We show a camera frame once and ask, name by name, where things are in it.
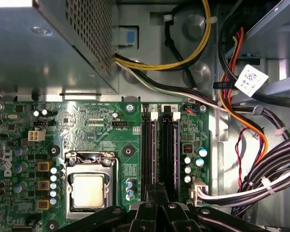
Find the ram slot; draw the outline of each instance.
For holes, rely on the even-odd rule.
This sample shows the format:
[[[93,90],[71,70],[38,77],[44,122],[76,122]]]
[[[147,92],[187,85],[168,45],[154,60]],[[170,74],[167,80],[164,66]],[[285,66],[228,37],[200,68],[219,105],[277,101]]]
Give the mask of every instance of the ram slot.
[[[179,120],[175,121],[173,123],[174,127],[174,134],[173,134],[173,144],[174,144],[174,153],[173,153],[173,159],[174,159],[174,189],[175,189],[175,197],[176,201],[178,201],[179,193],[180,193],[180,141],[179,141],[179,126],[180,122]]]
[[[148,107],[146,105],[143,106],[143,115],[142,115],[142,168],[141,168],[141,201],[145,200],[145,186],[151,182],[150,175],[150,163],[151,163],[151,123],[150,123],[150,114],[148,112]]]
[[[174,124],[164,116],[160,133],[159,181],[165,184],[169,200],[176,201],[174,189]]]
[[[157,183],[157,128],[158,128],[158,113],[150,113],[150,156],[151,156],[151,184]]]

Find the cpu socket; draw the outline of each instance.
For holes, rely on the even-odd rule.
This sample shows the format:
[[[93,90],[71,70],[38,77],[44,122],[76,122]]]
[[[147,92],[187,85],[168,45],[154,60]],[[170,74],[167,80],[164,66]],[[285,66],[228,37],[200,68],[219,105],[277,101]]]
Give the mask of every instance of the cpu socket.
[[[113,199],[118,196],[119,169],[113,153],[77,152],[76,161],[73,166],[67,162],[66,167],[65,218],[78,220],[117,203]]]

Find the power connector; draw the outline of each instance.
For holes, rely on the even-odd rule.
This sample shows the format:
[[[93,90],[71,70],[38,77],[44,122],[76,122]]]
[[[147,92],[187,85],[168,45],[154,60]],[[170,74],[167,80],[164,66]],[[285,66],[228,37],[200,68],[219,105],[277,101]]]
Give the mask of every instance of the power connector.
[[[208,185],[201,179],[194,179],[191,184],[190,197],[194,203],[194,207],[201,206],[203,201],[198,197],[198,189],[208,192]]]

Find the white connector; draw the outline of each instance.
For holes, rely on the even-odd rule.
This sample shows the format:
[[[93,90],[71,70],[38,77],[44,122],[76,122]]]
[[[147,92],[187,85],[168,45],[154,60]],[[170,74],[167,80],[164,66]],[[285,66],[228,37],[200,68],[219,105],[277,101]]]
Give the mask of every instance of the white connector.
[[[206,185],[201,179],[192,180],[190,197],[194,203],[194,207],[200,206],[203,203],[203,201],[198,198],[198,189],[204,190],[208,193],[208,185]]]
[[[45,134],[44,130],[29,130],[28,131],[28,141],[29,142],[39,142],[45,141]]]

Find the black ram slot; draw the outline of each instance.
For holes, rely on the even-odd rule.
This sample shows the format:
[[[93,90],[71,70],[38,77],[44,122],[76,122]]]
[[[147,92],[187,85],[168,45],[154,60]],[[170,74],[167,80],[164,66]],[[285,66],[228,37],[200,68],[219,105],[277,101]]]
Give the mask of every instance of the black ram slot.
[[[145,186],[151,183],[151,152],[150,152],[150,116],[148,107],[143,106],[142,115],[142,169],[141,169],[141,201],[145,200]]]
[[[174,189],[174,125],[171,117],[164,116],[160,133],[159,181],[165,184],[169,200],[176,201]]]

